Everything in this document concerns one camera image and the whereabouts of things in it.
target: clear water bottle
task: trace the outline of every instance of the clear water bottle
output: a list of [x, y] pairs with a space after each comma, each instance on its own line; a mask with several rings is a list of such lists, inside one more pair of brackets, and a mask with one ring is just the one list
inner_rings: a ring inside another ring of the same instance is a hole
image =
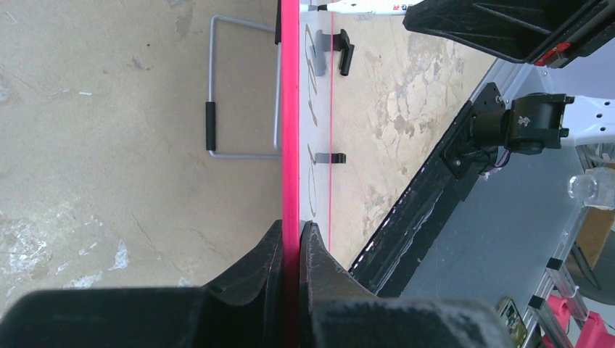
[[615, 209], [615, 170], [601, 167], [573, 176], [568, 182], [568, 195], [586, 207]]
[[587, 145], [587, 156], [597, 163], [615, 163], [615, 144]]

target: black clip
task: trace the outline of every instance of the black clip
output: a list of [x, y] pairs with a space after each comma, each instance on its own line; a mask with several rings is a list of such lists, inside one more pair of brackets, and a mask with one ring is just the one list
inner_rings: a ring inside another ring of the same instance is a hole
[[345, 165], [346, 164], [346, 154], [316, 154], [316, 163], [328, 164], [332, 163], [334, 165]]
[[[331, 51], [331, 34], [323, 34], [322, 30], [316, 32], [317, 54], [315, 59], [315, 73], [316, 76], [325, 75], [325, 52]], [[342, 76], [348, 76], [350, 73], [350, 65], [352, 64], [352, 56], [355, 53], [355, 45], [350, 43], [350, 37], [346, 30], [341, 29], [339, 34], [333, 35], [333, 50], [342, 53], [342, 57], [339, 60], [339, 73]]]

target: white marker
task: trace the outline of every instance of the white marker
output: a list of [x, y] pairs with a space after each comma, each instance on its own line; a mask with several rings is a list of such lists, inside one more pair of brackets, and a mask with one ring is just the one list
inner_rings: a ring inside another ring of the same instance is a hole
[[404, 4], [392, 4], [387, 1], [363, 0], [361, 3], [358, 0], [342, 0], [331, 4], [318, 6], [318, 11], [329, 11], [340, 13], [342, 15], [375, 15], [375, 16], [403, 16], [408, 10], [408, 7], [414, 6], [423, 2], [423, 0], [405, 0]]

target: smartphone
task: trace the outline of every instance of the smartphone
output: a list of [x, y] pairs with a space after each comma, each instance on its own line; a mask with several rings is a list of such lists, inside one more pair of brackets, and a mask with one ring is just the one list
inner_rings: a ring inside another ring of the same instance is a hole
[[522, 348], [523, 343], [527, 339], [527, 328], [512, 298], [506, 297], [502, 300], [498, 314], [504, 322], [504, 325], [506, 325], [506, 328], [508, 328], [508, 332], [513, 338], [515, 346], [517, 348]]

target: concrete floor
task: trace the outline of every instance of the concrete floor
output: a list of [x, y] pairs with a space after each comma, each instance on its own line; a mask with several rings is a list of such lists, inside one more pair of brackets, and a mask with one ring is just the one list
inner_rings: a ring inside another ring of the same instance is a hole
[[[275, 0], [0, 13], [0, 313], [34, 289], [206, 283], [281, 217], [279, 162], [212, 159], [203, 131], [210, 18], [273, 26]], [[493, 58], [400, 18], [336, 23], [356, 45], [334, 105], [348, 164], [334, 168], [332, 252], [348, 266]], [[218, 37], [218, 146], [270, 152], [273, 36], [222, 24]]]

